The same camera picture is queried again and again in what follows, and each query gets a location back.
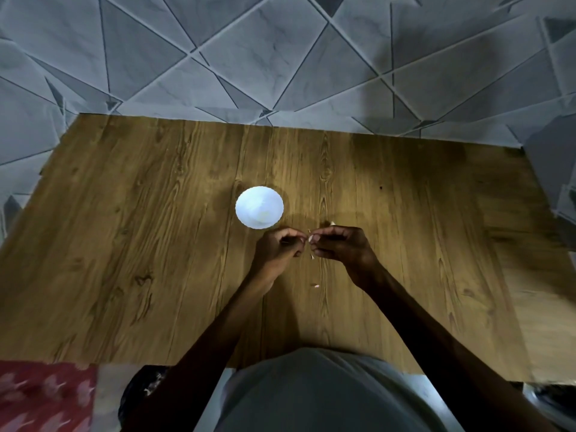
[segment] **forearm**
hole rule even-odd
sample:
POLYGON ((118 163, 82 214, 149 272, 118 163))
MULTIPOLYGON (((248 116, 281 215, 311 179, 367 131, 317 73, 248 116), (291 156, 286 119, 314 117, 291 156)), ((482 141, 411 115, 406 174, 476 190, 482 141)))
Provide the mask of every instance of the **forearm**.
POLYGON ((265 290, 261 280, 245 279, 158 388, 130 414, 122 430, 171 430, 171 426, 192 430, 234 352, 242 328, 265 290))
POLYGON ((466 431, 554 431, 512 386, 433 319, 381 265, 363 288, 390 320, 466 431))

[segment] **person's left arm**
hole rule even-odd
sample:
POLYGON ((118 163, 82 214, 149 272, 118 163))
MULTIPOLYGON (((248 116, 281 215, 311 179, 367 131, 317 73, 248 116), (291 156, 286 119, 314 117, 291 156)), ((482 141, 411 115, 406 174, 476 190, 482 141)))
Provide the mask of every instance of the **person's left arm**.
POLYGON ((306 239, 306 234, 289 227, 264 233, 238 290, 158 388, 129 414, 123 432, 196 426, 250 313, 292 257, 301 254, 306 239))

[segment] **white bowl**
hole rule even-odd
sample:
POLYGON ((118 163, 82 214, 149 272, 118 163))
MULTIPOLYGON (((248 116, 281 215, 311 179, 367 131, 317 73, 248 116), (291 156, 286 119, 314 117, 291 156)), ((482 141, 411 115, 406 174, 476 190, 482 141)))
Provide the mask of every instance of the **white bowl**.
POLYGON ((283 212, 282 197, 272 188, 248 188, 236 200, 236 217, 251 229, 266 229, 275 225, 283 212))

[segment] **t-shirt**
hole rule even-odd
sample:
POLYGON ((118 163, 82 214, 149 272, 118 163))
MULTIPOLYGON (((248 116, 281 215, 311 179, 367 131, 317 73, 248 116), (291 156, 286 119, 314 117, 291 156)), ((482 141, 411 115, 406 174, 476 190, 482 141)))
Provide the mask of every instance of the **t-shirt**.
POLYGON ((462 428, 426 376, 400 373, 366 356, 301 348, 234 373, 224 388, 215 430, 462 428))

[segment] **hand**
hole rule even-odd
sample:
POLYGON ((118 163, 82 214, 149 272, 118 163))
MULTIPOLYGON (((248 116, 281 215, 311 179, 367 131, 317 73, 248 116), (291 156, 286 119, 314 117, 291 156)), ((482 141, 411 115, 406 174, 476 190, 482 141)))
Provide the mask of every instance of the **hand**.
POLYGON ((314 254, 342 262, 352 282, 362 289, 374 269, 381 267, 364 231, 358 227, 329 226, 316 229, 311 235, 314 254))
POLYGON ((291 227, 282 227, 265 232, 256 243, 256 251, 249 278, 255 278, 270 290, 272 283, 281 275, 293 257, 299 257, 304 250, 307 235, 291 227))

